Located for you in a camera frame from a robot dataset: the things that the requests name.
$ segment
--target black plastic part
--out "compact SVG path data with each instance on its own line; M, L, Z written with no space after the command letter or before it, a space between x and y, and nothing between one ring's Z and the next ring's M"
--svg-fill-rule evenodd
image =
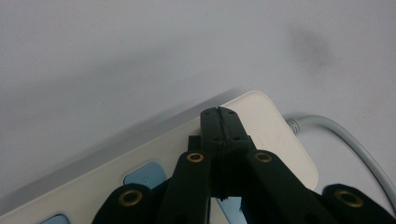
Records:
M141 200L130 206L124 206L120 203L120 197L123 193L137 190L141 193ZM128 184L115 189L110 196L107 198L105 203L100 208L99 212L96 214L93 224L141 224L148 221L150 216L150 205L152 203L151 190L144 186L138 184Z
M212 197L242 193L246 161L241 158L254 148L234 111L213 107L201 113L201 150L212 157Z
M341 223L396 223L384 208L352 187L341 184L328 186L323 190L322 199Z
M156 223L209 223L210 165L210 156L202 151L181 154Z
M247 163L251 182L243 212L248 223L337 223L276 154L252 151Z

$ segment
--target dark stain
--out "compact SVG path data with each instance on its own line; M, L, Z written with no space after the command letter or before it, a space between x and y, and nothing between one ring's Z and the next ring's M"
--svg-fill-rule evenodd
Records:
M292 58L310 74L325 69L332 63L328 38L302 27L290 29Z

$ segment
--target white surface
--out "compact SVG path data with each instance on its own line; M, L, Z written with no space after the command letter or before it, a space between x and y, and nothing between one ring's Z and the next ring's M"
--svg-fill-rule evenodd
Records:
M307 188L315 187L318 182L315 164L266 95L252 91L224 106L238 114L256 148L276 153ZM5 214L0 217L0 222L41 223L56 214L65 214L71 223L91 223L106 198L133 170L157 161L170 177L178 157L186 151L188 136L199 132L200 120L193 119ZM211 209L212 224L228 223L214 199Z
M395 9L393 0L2 1L0 204L250 90L286 117L335 119L395 183ZM318 191L340 182L388 207L336 137L299 138L318 165Z

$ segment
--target white power strip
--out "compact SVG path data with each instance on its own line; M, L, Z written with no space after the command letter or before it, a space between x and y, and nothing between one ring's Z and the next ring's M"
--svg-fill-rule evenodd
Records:
M223 106L238 114L257 149L274 152L307 188L315 187L318 182L315 164L265 94L251 91ZM199 118L193 119L2 215L0 223L42 223L57 214L65 215L72 224L91 223L108 195L131 172L156 161L170 177L179 155L186 151L188 136L199 134L199 130ZM211 209L212 224L228 223L215 200Z

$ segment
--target white cable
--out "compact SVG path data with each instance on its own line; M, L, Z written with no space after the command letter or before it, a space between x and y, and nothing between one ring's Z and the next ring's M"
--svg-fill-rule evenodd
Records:
M322 116L306 116L299 119L288 119L286 122L289 124L294 134L297 134L297 132L307 126L320 125L330 129L340 136L356 152L356 154L358 154L361 160L373 173L382 189L387 194L393 207L393 211L396 214L396 188L393 186L393 183L390 181L389 177L382 170L381 166L375 161L375 159L358 141L358 139L356 139L349 131L347 131L347 129L342 127L334 120Z

